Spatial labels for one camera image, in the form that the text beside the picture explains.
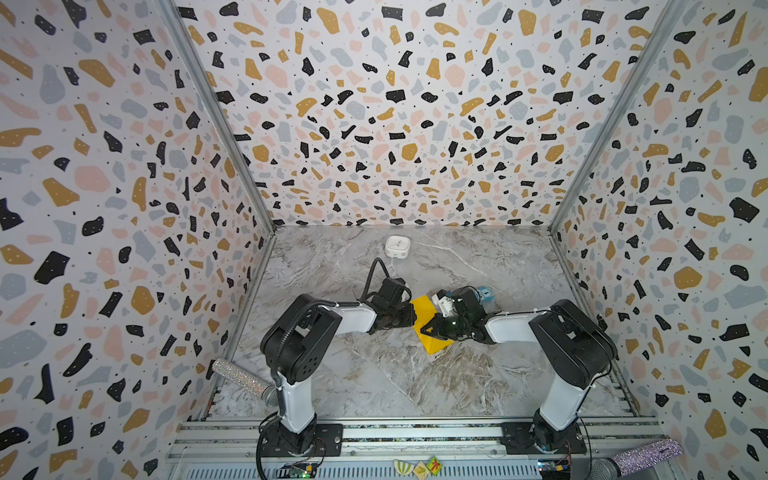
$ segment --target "yellow paper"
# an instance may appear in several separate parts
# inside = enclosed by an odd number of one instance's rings
[[[439,340],[433,339],[431,336],[422,335],[422,327],[429,323],[429,320],[431,320],[437,313],[435,306],[432,305],[428,296],[420,296],[411,303],[413,304],[413,309],[416,311],[416,323],[413,324],[413,329],[416,331],[416,335],[419,336],[419,340],[422,341],[422,344],[429,355],[435,355],[437,352],[453,343],[453,340]]]

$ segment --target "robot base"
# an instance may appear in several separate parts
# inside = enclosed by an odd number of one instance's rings
[[[312,453],[314,458],[326,457],[338,457],[341,455],[341,442],[344,440],[344,425],[340,423],[319,423],[314,419],[312,423],[305,429],[305,432],[313,427],[313,439],[301,439],[297,438],[298,435],[289,432],[283,424],[279,424],[279,428],[272,428],[267,432],[264,432],[264,439],[266,443],[262,444],[261,456],[262,457],[290,457],[298,456],[303,457]],[[311,450],[312,443],[315,443],[315,451]],[[305,449],[305,452],[295,452],[296,445],[307,444],[309,447]]]
[[[587,446],[581,439],[576,423],[571,423],[561,433],[556,443],[551,444],[547,452],[537,447],[537,435],[534,424],[530,421],[502,423],[502,445],[507,449],[507,455],[540,455],[541,453],[568,453],[568,443],[571,443],[571,453],[587,453]]]

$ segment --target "gray marble surface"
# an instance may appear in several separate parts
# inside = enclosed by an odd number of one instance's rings
[[[410,255],[384,255],[389,235],[411,239]],[[445,288],[488,286],[487,311],[522,311],[573,300],[549,238],[533,230],[492,228],[285,227],[278,237],[234,362],[269,378],[259,344],[301,293],[354,300],[375,257],[404,278],[414,298]],[[383,275],[378,269],[372,290]],[[413,328],[337,336],[313,375],[318,416],[526,416],[541,405],[554,372],[535,343],[454,343],[430,356]],[[582,415],[626,415],[608,378],[590,392]],[[270,412],[225,382],[209,416],[264,417]]]

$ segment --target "terrazzo wallpaper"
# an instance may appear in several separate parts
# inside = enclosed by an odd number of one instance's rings
[[[281,224],[548,224],[664,0],[179,0]]]
[[[692,480],[768,478],[767,8],[688,2],[556,233]]]
[[[0,3],[3,478],[160,478],[263,246],[153,8]]]

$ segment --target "black bracket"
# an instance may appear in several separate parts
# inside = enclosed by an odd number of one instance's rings
[[[533,433],[533,423],[530,421],[502,423],[502,445],[507,449],[507,455],[541,455],[543,452],[536,448],[536,438]],[[568,427],[557,450],[549,453],[568,453],[567,445],[571,443],[571,453],[587,453],[587,446],[581,437],[579,428],[574,424]]]
[[[315,427],[313,443],[314,451],[304,452],[303,455],[291,453],[290,444],[280,434],[279,429],[269,429],[264,432],[266,443],[261,445],[263,457],[306,457],[313,453],[313,459],[326,457],[338,457],[341,455],[341,443],[344,440],[344,425],[341,423],[318,423]]]

